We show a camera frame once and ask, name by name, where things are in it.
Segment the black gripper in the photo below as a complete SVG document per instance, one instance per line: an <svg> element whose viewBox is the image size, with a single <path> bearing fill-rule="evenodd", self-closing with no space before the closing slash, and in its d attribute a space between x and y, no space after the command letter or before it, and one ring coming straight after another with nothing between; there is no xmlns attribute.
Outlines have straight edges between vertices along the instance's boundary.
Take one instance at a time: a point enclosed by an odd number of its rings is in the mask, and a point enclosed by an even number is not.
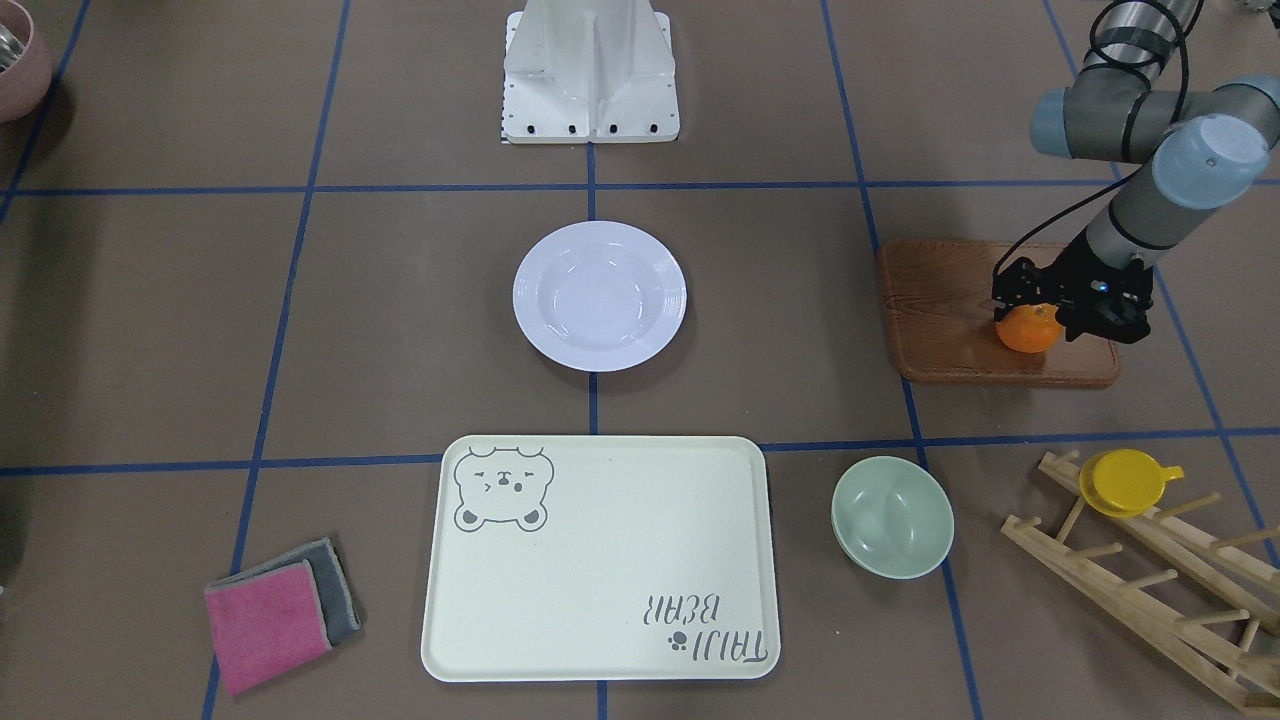
<svg viewBox="0 0 1280 720"><path fill-rule="evenodd" d="M1151 333L1153 270L1140 260L1114 268L1088 241L1074 240L1050 264L1050 302L1068 342L1092 334L1134 345Z"/></svg>

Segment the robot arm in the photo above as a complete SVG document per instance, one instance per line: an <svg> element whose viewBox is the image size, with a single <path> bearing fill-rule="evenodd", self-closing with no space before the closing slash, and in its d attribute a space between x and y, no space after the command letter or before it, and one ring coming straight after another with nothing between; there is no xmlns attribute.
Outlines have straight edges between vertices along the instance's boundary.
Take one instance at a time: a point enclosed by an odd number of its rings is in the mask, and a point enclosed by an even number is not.
<svg viewBox="0 0 1280 720"><path fill-rule="evenodd" d="M1133 345L1149 333L1155 268L1261 177L1277 147L1277 79L1242 76L1193 92L1156 88L1183 58L1197 1L1111 1L1071 86L1030 120L1042 154L1134 172L1036 281L1066 340Z"/></svg>

